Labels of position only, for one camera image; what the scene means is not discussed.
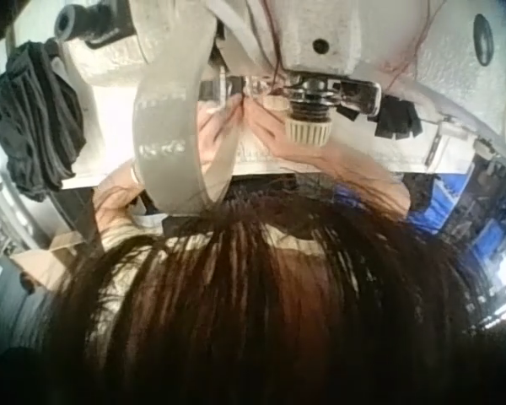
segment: sewing machine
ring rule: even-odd
[[[87,84],[134,89],[137,171],[166,213],[216,203],[236,174],[239,128],[206,174],[196,145],[201,85],[223,106],[231,76],[278,89],[296,142],[339,137],[394,171],[506,165],[501,1],[104,0],[66,6],[55,33]]]

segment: hand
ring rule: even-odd
[[[239,125],[242,116],[242,96],[233,95],[227,101],[226,108],[214,111],[216,104],[212,101],[197,103],[196,127],[199,134],[198,147],[202,171],[205,172],[218,153],[223,141],[220,136],[229,125]]]
[[[325,155],[326,146],[300,145],[288,139],[284,114],[268,111],[253,99],[244,101],[244,114],[251,131],[276,158],[316,165]]]

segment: dark hair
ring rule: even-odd
[[[274,249],[268,224],[323,256]],[[205,243],[187,250],[197,234]],[[179,237],[132,237],[64,283],[45,343],[75,403],[441,403],[482,372],[484,293],[439,236],[278,193],[226,202]]]

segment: white sewing machine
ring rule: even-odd
[[[65,41],[71,80],[90,85],[78,86],[88,144],[74,166],[77,177],[65,186],[95,185],[135,155],[160,209],[195,213],[221,197],[233,173],[296,170],[237,132],[202,175],[199,88],[228,76],[275,78],[289,120],[331,128],[393,171],[465,173],[475,151],[506,165],[502,1],[75,3],[86,7],[64,8],[55,32]],[[406,132],[383,118],[387,94],[396,110],[410,102],[415,114]],[[352,121],[336,110],[359,115]]]

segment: person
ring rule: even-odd
[[[72,403],[442,403],[469,398],[484,289],[439,235],[408,224],[405,187],[344,145],[291,143],[283,117],[234,97],[199,107],[203,165],[244,122],[276,157],[350,192],[237,196],[176,235],[136,227],[128,162],[94,194],[104,253],[52,303],[45,353]]]

